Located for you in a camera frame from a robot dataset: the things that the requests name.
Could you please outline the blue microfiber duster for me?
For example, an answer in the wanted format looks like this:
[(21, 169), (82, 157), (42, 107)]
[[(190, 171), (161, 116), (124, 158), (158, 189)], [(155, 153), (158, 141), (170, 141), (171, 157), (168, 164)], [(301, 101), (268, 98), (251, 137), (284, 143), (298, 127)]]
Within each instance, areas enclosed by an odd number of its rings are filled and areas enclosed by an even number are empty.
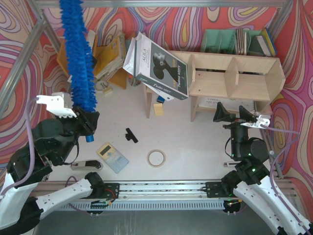
[(87, 112), (96, 111), (92, 52), (86, 40), (81, 0), (61, 0), (61, 19), (66, 45), (67, 68), (71, 78), (73, 104)]

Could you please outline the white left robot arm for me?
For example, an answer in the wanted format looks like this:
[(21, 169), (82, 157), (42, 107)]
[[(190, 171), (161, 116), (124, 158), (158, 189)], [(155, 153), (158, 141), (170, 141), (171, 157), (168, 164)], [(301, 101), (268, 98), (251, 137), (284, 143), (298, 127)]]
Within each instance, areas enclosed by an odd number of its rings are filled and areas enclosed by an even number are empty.
[(99, 112), (74, 107), (74, 117), (49, 118), (31, 129), (31, 139), (18, 149), (7, 165), (0, 192), (0, 233), (21, 235), (36, 227), (57, 206), (79, 198), (98, 198), (105, 184), (96, 172), (88, 173), (77, 183), (44, 197), (30, 196), (53, 166), (67, 165), (80, 136), (94, 134)]

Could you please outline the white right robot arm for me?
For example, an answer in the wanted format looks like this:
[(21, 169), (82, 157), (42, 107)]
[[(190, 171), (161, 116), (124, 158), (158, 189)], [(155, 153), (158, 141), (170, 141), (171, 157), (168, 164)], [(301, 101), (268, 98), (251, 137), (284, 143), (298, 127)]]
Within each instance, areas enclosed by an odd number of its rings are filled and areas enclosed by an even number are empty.
[(312, 222), (295, 208), (274, 181), (273, 170), (278, 159), (274, 158), (267, 168), (264, 162), (270, 153), (266, 142), (248, 136), (252, 128), (269, 130), (270, 116), (256, 116), (244, 106), (239, 106), (236, 115), (218, 102), (213, 121), (224, 122), (223, 128), (230, 130), (229, 157), (236, 161), (235, 170), (221, 179), (222, 192), (242, 199), (276, 235), (311, 235)]

